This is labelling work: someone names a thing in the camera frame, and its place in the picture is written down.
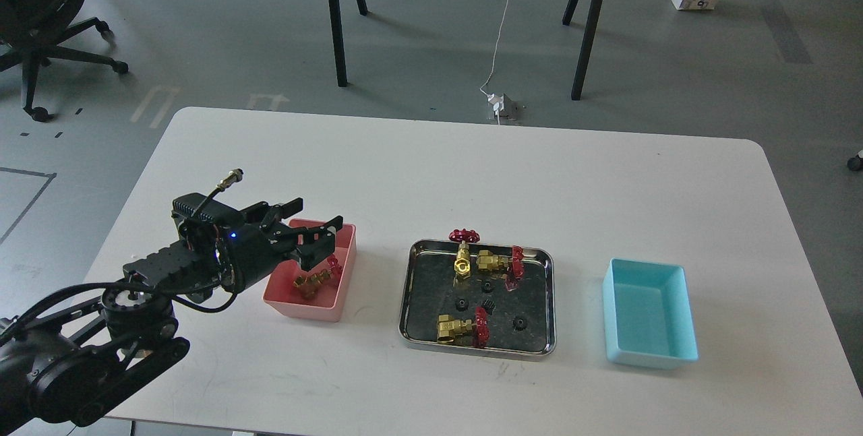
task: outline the brass fitting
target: brass fitting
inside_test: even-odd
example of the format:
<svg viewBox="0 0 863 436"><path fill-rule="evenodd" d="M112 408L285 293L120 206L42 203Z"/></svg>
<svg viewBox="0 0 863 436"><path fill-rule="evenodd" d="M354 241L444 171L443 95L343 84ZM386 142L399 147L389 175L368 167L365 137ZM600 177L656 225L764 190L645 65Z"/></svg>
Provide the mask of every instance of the brass fitting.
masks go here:
<svg viewBox="0 0 863 436"><path fill-rule="evenodd" d="M477 254L477 271L480 274L492 274L509 270L509 258L505 255L492 254L491 251L480 251Z"/></svg>
<svg viewBox="0 0 863 436"><path fill-rule="evenodd" d="M299 294L302 295L305 300L311 300L318 294L318 289L328 280L332 279L332 272L330 270L321 270L320 273L312 274L311 276L297 276L296 279L293 280L293 286L296 289L299 289Z"/></svg>
<svg viewBox="0 0 863 436"><path fill-rule="evenodd" d="M474 332L474 320L454 319L452 315L438 316L438 344L453 344L462 335Z"/></svg>
<svg viewBox="0 0 863 436"><path fill-rule="evenodd" d="M453 263L453 268L456 270L456 283L471 277L471 250L465 241L462 241L458 245L458 252L456 252L456 261Z"/></svg>

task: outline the chair wheel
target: chair wheel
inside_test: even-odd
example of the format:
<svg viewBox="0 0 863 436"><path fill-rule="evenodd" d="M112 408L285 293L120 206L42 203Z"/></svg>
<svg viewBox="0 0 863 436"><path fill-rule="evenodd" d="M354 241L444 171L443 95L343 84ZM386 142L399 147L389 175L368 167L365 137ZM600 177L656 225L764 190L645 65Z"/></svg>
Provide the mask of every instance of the chair wheel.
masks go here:
<svg viewBox="0 0 863 436"><path fill-rule="evenodd" d="M111 66L116 73L127 73L129 71L129 64L126 62L114 61L114 65Z"/></svg>
<svg viewBox="0 0 863 436"><path fill-rule="evenodd" d="M34 107L30 111L24 110L30 114L30 117L37 123L47 123L55 118L55 115L49 114L49 110L43 107Z"/></svg>
<svg viewBox="0 0 863 436"><path fill-rule="evenodd" d="M852 172L859 172L863 170L863 158L859 156L854 156L850 160L848 160L848 169Z"/></svg>

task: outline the office chair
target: office chair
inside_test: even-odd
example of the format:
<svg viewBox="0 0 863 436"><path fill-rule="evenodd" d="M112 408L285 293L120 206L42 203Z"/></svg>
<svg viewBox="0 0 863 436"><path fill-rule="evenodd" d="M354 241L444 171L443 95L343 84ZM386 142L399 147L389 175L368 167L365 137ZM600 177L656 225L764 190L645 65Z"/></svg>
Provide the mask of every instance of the office chair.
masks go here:
<svg viewBox="0 0 863 436"><path fill-rule="evenodd" d="M110 65L116 73L129 71L126 63L105 55L59 46L87 28L95 27L103 36L110 32L98 18L70 26L83 4L84 0L0 0L0 42L11 48L0 56L0 71L22 65L22 107L40 123L53 118L46 108L33 107L39 67L49 65L49 59Z"/></svg>

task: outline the wires on floor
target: wires on floor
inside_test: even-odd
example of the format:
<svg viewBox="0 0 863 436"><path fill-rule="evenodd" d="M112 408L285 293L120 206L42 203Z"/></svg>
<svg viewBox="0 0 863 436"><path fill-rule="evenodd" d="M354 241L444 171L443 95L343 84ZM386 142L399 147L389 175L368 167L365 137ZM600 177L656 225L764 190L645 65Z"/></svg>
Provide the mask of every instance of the wires on floor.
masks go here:
<svg viewBox="0 0 863 436"><path fill-rule="evenodd" d="M506 0L506 4L503 5L503 16L500 18L500 27L497 30L497 41L494 42L494 53L492 53L492 56L491 56L491 71L488 73L488 78L486 79L486 81L483 82L482 86L480 86L480 91L482 91L483 94L486 95L486 98L489 98L489 99L492 97L492 95L489 94L488 92L486 92L485 86L488 86L488 81L490 81L491 76L494 75L494 61L497 59L497 47L500 45L500 33L503 32L503 22L506 19L506 9L508 9L508 8L509 8L509 0ZM500 124L500 117L498 117L497 121L498 121L498 125L499 125Z"/></svg>

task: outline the white table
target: white table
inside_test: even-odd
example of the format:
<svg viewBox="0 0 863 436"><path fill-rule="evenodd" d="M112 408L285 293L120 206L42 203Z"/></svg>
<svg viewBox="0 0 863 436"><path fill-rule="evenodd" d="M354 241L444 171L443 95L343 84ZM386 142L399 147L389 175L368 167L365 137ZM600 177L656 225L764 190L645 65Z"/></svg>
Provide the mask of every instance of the white table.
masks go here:
<svg viewBox="0 0 863 436"><path fill-rule="evenodd" d="M238 166L246 178L221 202L301 196L300 217L357 225L342 321L281 316L262 301L266 280L224 313L176 307L191 352L112 417L316 435L863 431L863 399L753 142L185 108L87 282L173 242L171 200ZM552 255L551 355L518 362L401 340L408 248L462 227ZM699 362L607 362L611 257L686 268Z"/></svg>

